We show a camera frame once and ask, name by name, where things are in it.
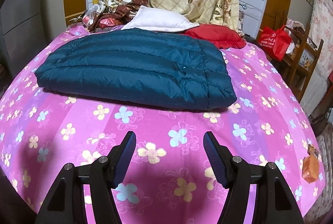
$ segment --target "red pillow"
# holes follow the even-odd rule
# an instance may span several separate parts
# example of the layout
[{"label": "red pillow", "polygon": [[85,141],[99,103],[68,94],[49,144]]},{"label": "red pillow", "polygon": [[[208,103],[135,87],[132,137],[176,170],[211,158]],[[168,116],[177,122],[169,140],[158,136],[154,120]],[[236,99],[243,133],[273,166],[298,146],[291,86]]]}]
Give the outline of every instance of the red pillow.
[{"label": "red pillow", "polygon": [[240,49],[246,45],[236,31],[223,25],[201,24],[196,28],[186,30],[183,34],[200,40],[208,40],[219,49],[229,47]]}]

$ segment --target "bed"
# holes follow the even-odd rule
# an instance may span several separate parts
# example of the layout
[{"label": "bed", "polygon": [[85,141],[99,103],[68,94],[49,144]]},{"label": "bed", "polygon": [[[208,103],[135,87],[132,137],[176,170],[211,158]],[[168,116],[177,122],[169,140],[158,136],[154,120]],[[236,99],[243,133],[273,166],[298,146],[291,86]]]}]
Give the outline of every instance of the bed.
[{"label": "bed", "polygon": [[[212,131],[220,144],[249,163],[275,162],[302,215],[308,212],[325,187],[325,171],[320,156],[319,179],[307,183],[302,159],[308,144],[318,144],[302,108],[259,48],[248,43],[221,50],[238,98],[225,110],[159,110],[39,88],[34,72],[46,57],[88,34],[77,26],[59,35],[21,71],[0,101],[1,167],[34,211],[65,163],[90,164],[134,131],[137,147],[129,170],[113,191],[122,222],[216,223],[227,190],[216,182],[203,149],[203,135]],[[251,187],[244,223],[251,223],[254,199]],[[89,224],[94,223],[89,187],[84,201]]]}]

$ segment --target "red bag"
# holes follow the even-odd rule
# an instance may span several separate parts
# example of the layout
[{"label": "red bag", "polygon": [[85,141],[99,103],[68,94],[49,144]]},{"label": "red bag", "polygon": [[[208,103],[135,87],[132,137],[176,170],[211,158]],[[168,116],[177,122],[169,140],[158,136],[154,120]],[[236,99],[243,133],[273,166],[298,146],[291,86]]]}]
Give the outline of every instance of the red bag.
[{"label": "red bag", "polygon": [[281,61],[290,45],[291,37],[284,31],[284,25],[274,31],[269,27],[264,27],[259,39],[262,50],[272,59]]}]

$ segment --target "wooden furniture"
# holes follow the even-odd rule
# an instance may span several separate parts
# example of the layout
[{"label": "wooden furniture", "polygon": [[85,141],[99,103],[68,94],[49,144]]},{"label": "wooden furniture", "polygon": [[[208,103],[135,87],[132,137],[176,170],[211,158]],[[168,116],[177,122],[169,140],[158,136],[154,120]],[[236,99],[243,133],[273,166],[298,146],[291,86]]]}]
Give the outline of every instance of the wooden furniture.
[{"label": "wooden furniture", "polygon": [[[319,59],[319,55],[323,47],[324,41],[323,40],[320,41],[317,50],[313,49],[307,43],[310,31],[309,23],[307,23],[305,31],[302,28],[294,28],[294,29],[288,27],[285,28],[291,31],[291,33],[296,36],[297,42],[295,42],[295,45],[299,45],[299,47],[298,48],[295,47],[294,53],[291,56],[284,55],[282,63],[284,63],[287,67],[285,68],[284,73],[282,74],[282,78],[285,81],[285,83],[290,87],[291,91],[295,95],[298,102],[300,102],[304,95],[306,87],[309,84],[314,68],[317,65],[317,61]],[[307,66],[302,66],[299,64],[299,61],[303,55],[304,50],[306,50],[313,58],[312,62],[309,62]],[[299,76],[299,78],[295,83],[294,78],[296,75]]]}]

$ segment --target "teal down jacket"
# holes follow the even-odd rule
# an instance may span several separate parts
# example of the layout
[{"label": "teal down jacket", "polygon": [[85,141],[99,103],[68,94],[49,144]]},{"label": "teal down jacket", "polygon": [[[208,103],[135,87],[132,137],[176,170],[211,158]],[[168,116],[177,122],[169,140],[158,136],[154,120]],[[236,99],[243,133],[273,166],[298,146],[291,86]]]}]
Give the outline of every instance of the teal down jacket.
[{"label": "teal down jacket", "polygon": [[224,108],[237,99],[213,44],[141,29],[72,40],[35,75],[38,86],[51,91],[169,109]]}]

